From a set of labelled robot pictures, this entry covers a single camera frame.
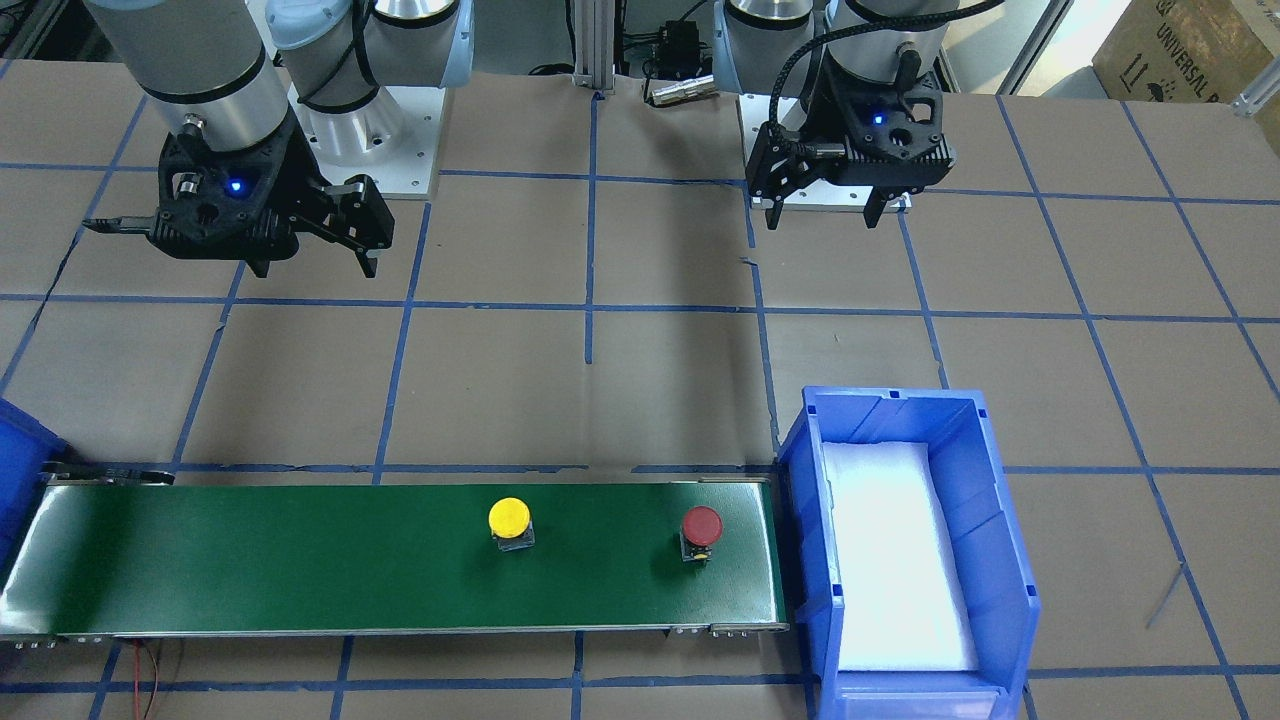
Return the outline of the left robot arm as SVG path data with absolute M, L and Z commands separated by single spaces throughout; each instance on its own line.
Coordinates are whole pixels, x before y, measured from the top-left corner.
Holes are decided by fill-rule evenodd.
M 864 188 L 868 227 L 954 168 L 934 72 L 948 24 L 980 13 L 960 1 L 719 1 L 713 76 L 751 95 L 745 184 L 771 229 L 818 182 Z

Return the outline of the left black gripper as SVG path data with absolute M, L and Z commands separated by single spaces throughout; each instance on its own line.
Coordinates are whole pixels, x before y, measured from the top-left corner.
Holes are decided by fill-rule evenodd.
M 827 53 L 809 90 L 803 123 L 767 122 L 748 159 L 749 192 L 771 201 L 768 231 L 778 229 L 785 200 L 817 181 L 869 187 L 863 219 L 874 229 L 888 199 L 937 184 L 954 168 L 942 94 L 915 46 L 895 51 L 883 83 L 847 72 Z

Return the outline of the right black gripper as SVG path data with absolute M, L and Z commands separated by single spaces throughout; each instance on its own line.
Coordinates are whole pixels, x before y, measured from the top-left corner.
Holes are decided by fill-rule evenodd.
M 169 258 L 248 263 L 266 279 L 293 258 L 300 233 L 355 254 L 365 278 L 378 275 L 393 245 L 394 217 L 370 176 L 339 184 L 320 172 L 293 111 L 260 142 L 216 151 L 210 124 L 189 114 L 157 163 L 159 200 L 148 217 L 86 218 L 101 234 L 142 234 Z

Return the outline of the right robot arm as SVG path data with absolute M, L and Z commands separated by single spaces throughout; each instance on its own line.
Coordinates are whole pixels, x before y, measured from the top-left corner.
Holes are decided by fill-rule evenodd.
M 157 208 L 88 219 L 178 260 L 293 258 L 301 234 L 375 277 L 392 197 L 422 196 L 438 102 L 474 68 L 471 1 L 91 1 L 91 17 L 168 123 Z

